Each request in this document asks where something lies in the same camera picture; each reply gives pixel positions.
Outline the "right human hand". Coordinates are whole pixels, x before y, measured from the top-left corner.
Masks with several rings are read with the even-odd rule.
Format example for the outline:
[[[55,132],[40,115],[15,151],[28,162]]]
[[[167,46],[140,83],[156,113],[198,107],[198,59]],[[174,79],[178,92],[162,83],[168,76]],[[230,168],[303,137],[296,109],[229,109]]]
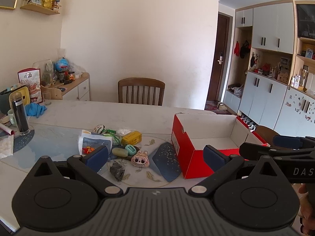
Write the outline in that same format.
[[[314,235],[314,207],[309,202],[309,193],[307,191],[306,184],[302,184],[298,189],[299,194],[301,194],[300,200],[300,230],[304,235]]]

